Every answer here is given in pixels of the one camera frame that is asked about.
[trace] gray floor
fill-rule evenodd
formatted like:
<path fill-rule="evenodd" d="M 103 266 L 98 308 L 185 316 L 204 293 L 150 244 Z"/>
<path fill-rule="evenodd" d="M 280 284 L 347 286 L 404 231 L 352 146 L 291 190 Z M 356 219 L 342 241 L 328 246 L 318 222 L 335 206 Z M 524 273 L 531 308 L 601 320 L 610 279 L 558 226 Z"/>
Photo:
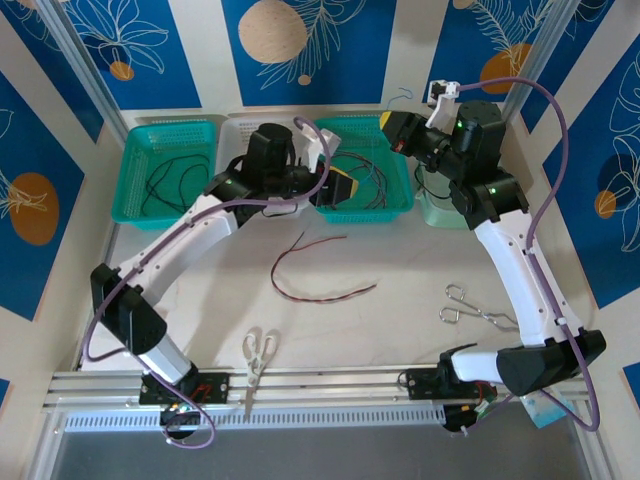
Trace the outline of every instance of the gray floor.
<path fill-rule="evenodd" d="M 522 406 L 469 438 L 442 427 L 359 427 L 220 432 L 203 451 L 158 433 L 65 434 L 54 479 L 419 480 L 590 478 L 573 425 L 537 430 Z"/>

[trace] orange circle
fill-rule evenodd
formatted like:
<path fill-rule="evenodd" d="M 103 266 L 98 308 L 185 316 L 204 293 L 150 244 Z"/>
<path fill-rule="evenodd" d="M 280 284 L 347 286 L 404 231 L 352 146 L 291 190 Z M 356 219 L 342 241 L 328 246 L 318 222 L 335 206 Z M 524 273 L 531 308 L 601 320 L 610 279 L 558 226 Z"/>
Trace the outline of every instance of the orange circle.
<path fill-rule="evenodd" d="M 518 43 L 508 50 L 497 53 L 484 64 L 482 72 L 480 72 L 480 81 L 518 75 L 527 55 L 529 55 L 529 50 L 531 50 L 531 45 L 528 43 Z M 482 90 L 497 95 L 507 93 L 511 85 L 513 85 L 513 83 L 500 83 L 482 87 Z"/>
<path fill-rule="evenodd" d="M 600 217 L 611 218 L 616 213 L 616 196 L 609 190 L 601 191 L 595 201 L 596 213 Z"/>
<path fill-rule="evenodd" d="M 31 245 L 46 245 L 56 233 L 60 217 L 55 187 L 39 173 L 23 173 L 11 186 L 15 189 L 9 190 L 9 197 L 15 202 L 9 211 L 13 229 Z"/>
<path fill-rule="evenodd" d="M 111 75 L 123 82 L 128 82 L 133 79 L 133 68 L 131 68 L 129 64 L 121 62 L 120 60 L 113 62 L 109 66 L 109 71 L 111 72 Z"/>

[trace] white table surface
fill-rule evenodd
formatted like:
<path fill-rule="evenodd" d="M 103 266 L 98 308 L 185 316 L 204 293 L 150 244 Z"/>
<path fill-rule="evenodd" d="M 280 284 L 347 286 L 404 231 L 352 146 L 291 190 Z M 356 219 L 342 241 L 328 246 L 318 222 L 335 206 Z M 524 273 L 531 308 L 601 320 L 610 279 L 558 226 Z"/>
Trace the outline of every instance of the white table surface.
<path fill-rule="evenodd" d="M 371 283 L 370 293 L 336 304 L 294 303 L 272 287 L 277 256 L 306 230 L 301 244 L 348 234 L 293 253 L 278 269 L 289 292 L 316 298 Z M 158 232 L 121 226 L 111 265 L 137 254 Z M 450 303 L 445 287 L 468 289 L 469 301 L 513 316 L 489 255 L 468 231 L 427 226 L 418 206 L 390 224 L 331 225 L 308 209 L 292 219 L 252 219 L 217 244 L 167 291 L 156 310 L 169 333 L 199 368 L 244 368 L 241 343 L 252 327 L 277 330 L 281 343 L 270 366 L 335 367 L 435 362 L 440 352 L 465 343 L 518 340 L 488 322 L 464 317 L 458 325 L 439 320 Z M 118 347 L 98 326 L 91 351 Z M 83 370 L 138 369 L 124 355 Z"/>

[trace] scissors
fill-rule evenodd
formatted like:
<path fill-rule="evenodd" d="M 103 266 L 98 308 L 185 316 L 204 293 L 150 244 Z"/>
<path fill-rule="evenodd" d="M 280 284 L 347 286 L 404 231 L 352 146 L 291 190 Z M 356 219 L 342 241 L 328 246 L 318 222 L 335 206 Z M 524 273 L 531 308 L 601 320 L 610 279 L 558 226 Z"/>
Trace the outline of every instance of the scissors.
<path fill-rule="evenodd" d="M 254 333 L 247 333 L 242 341 L 242 353 L 247 359 L 247 395 L 244 401 L 244 419 L 248 420 L 253 408 L 253 397 L 260 382 L 262 371 L 278 350 L 278 339 L 273 335 L 264 337 L 262 350 L 258 344 L 258 337 Z"/>
<path fill-rule="evenodd" d="M 498 330 L 502 332 L 519 331 L 518 322 L 516 322 L 513 318 L 511 318 L 506 313 L 483 312 L 478 307 L 475 307 L 470 303 L 466 302 L 464 299 L 466 292 L 464 291 L 463 288 L 453 284 L 447 285 L 447 288 L 445 289 L 444 293 L 447 295 L 448 298 L 450 298 L 454 302 L 458 302 L 461 305 L 464 305 L 465 307 L 472 310 L 471 312 L 466 312 L 466 311 L 460 310 L 459 308 L 444 307 L 443 309 L 440 310 L 440 320 L 442 320 L 444 323 L 456 324 L 460 321 L 461 315 L 469 315 L 470 317 L 484 318 L 488 322 L 493 323 L 493 325 L 495 325 L 496 328 L 498 328 Z M 514 326 L 503 325 L 504 322 L 500 322 L 501 318 L 506 318 Z"/>

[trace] teal plastic basket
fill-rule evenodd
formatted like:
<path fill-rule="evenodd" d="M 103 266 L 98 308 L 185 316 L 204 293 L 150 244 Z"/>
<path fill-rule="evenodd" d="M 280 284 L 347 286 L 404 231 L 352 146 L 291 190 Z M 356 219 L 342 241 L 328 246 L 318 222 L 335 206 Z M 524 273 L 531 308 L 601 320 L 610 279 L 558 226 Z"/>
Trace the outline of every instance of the teal plastic basket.
<path fill-rule="evenodd" d="M 317 208 L 328 222 L 391 222 L 398 215 L 411 210 L 413 193 L 406 159 L 391 151 L 388 140 L 380 131 L 378 115 L 323 118 L 316 124 L 319 128 L 334 132 L 342 139 L 338 152 L 362 155 L 378 167 L 387 180 L 386 206 L 371 208 L 372 202 L 374 205 L 377 204 L 376 196 L 380 191 L 371 170 L 357 168 L 362 166 L 362 161 L 356 158 L 337 156 L 332 165 L 349 172 L 351 177 L 358 180 L 359 186 L 354 197 L 336 205 L 336 210 L 331 207 Z"/>
<path fill-rule="evenodd" d="M 143 230 L 165 229 L 193 204 L 215 173 L 216 126 L 163 123 L 129 132 L 111 216 Z"/>

